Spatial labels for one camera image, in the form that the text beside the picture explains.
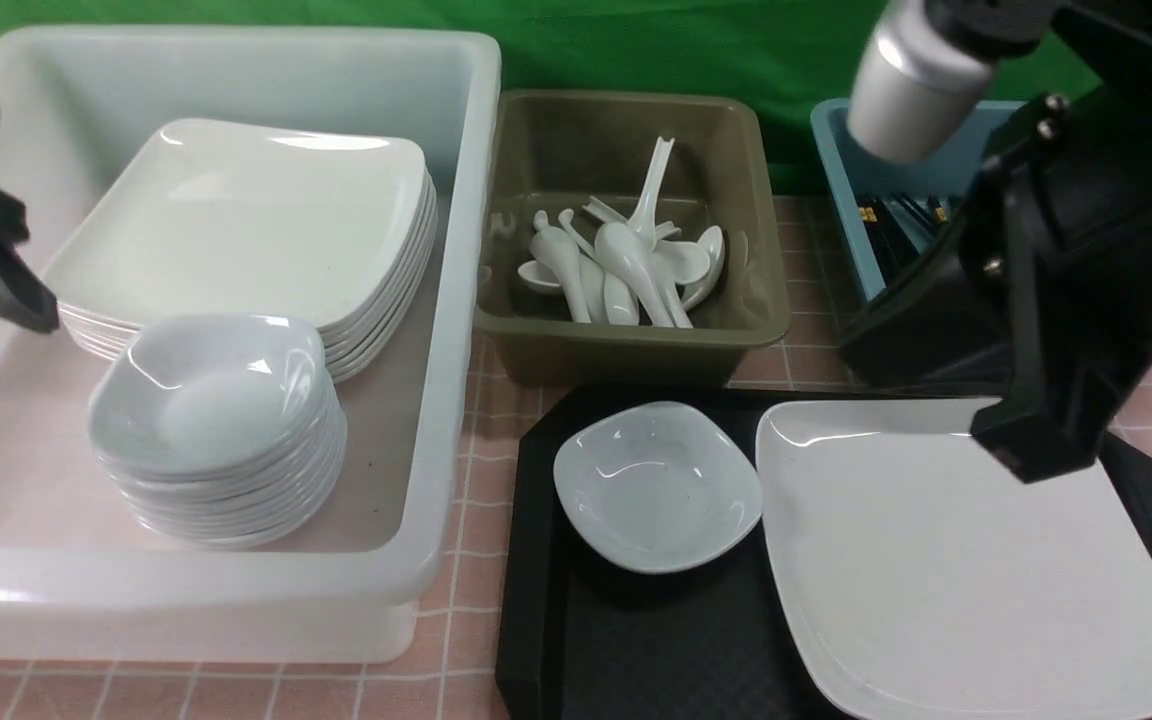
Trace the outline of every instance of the blue plastic bin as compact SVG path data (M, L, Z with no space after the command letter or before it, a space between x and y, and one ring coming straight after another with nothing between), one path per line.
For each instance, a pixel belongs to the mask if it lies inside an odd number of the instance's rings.
M984 101L950 137L945 146L927 160L916 165L896 165L871 156L852 141L847 131L846 99L826 100L812 109L812 135L820 152L820 164L829 181L829 194L838 211L838 223L861 300L870 302L884 287L878 259L870 249L861 214L856 211L858 195L909 192L914 197L965 195L980 167L980 156L990 132L1020 108L1021 103Z

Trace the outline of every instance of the green screen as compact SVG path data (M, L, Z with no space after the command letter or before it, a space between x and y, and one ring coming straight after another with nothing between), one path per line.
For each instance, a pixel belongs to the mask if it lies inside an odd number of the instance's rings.
M881 9L878 0L0 0L0 35L44 23L468 29L499 41L507 90L735 97L761 120L776 190L818 192L808 115L820 100L849 94ZM1094 83L1049 38L1005 65L991 96L1082 94Z

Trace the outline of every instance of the stack of bowls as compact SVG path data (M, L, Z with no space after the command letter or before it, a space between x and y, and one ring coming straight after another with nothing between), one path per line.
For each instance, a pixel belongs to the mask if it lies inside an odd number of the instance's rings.
M410 141L179 120L142 147L44 272L83 350L113 361L175 314L294 316L335 382L402 323L438 229Z
M243 548L332 493L346 418L314 325L206 314L151 325L92 396L88 438L145 528Z

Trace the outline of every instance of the pink checkered tablecloth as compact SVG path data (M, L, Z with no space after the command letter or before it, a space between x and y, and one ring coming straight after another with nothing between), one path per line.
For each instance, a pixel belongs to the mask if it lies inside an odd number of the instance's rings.
M851 388L838 328L859 302L833 210L799 199L776 210L794 320L732 386ZM444 570L406 655L369 666L0 661L0 719L503 720L492 670L518 437L564 392L509 382L483 338L468 381ZM1152 455L1152 372L1115 432Z

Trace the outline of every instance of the white ceramic spoon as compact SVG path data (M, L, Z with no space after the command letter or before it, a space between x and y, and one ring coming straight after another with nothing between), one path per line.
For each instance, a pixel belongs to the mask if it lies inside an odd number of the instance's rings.
M616 209L613 209L607 202L599 200L598 197L593 195L589 196L589 204L584 206L586 213L589 213L594 220L600 223L626 223L626 215L620 214ZM676 236L676 234L682 234L682 228L673 223L672 220L666 220L666 222L659 223L657 226L657 240L667 240L668 237Z
M631 232L636 232L647 243L647 250L655 250L655 206L660 199L660 183L664 182L664 170L669 164L669 152L673 151L673 141L657 138L655 150L652 152L652 164L647 166L647 177L643 181L643 194L639 195L639 204L635 206L634 214L626 220L626 225Z
M585 290L585 302L589 304L589 316L590 320L598 324L608 323L607 305L602 301L602 288L607 283L607 273L602 272L602 265L599 265L594 260L594 248L590 245L585 236L576 232L573 228L573 218L576 214L573 213L570 209L563 210L562 213L558 213L558 223L562 225L563 232L568 234L568 237L573 238L576 247L579 247L584 253L579 257L579 281L582 288ZM612 278L613 282L621 283L620 279ZM630 288L626 288L626 295L630 291Z
M626 223L606 223L594 236L594 259L605 272L621 278L635 295L639 296L647 318L657 327L672 328L673 321L660 300L652 272L649 270L650 253L639 234Z
M657 243L657 249L652 253L668 265L673 273L673 281L679 285L700 282L708 273L708 265L713 263L708 258L703 247L695 242L665 241Z
M673 274L669 260L659 252L652 253L652 279L657 291L660 293L660 300L664 301L664 309L673 320L673 327L691 328L691 318L682 309L682 300L679 300L677 279Z
M547 266L537 260L526 260L518 265L518 279L526 286L526 289L536 295L562 295L563 286L558 282L556 275L550 273Z
M590 323L589 304L579 280L579 249L576 242L561 228L550 225L550 214L544 210L532 219L536 234L531 237L531 255L547 266L558 278L567 300L567 310L576 323Z
M558 213L558 223L561 225L563 232L567 232L568 236L571 236L576 247L579 247L582 251L585 251L585 255L593 258L594 247L590 245L589 241L585 240L585 236L582 236L579 232L576 232L576 228L573 228L573 218L575 217L576 213L573 213L571 209L563 210L562 213Z
M564 232L570 234L573 242L579 245L581 250L584 250L590 258L594 258L594 249L590 247L589 241L581 233L573 228L573 218L576 214L571 212L570 209L563 210L562 213L558 213L558 223L562 225ZM602 270L602 265L598 265L599 270ZM581 273L581 281L584 282L585 272L583 270ZM608 272L602 272L602 296L599 300L589 296L589 288L585 290L585 302L589 302L589 313L590 318L598 323L598 313L594 306L602 308L602 321L611 325L637 325L639 324L639 302L634 297L634 293L630 291L630 286L626 285L621 278L613 275Z
M579 257L579 282L581 289L585 293L589 319L591 323L600 325L608 324L607 306L602 303L602 288L607 283L607 273L602 272L602 265L599 265L598 262L586 258L585 255Z
M700 301L706 300L708 294L714 290L718 278L723 274L723 259L727 258L727 253L723 251L726 250L723 249L723 232L718 225L712 225L704 233L700 233L696 245L708 252L708 273L705 273L705 278L702 278L700 282L689 283L682 288L684 310L691 310L692 306L699 305Z

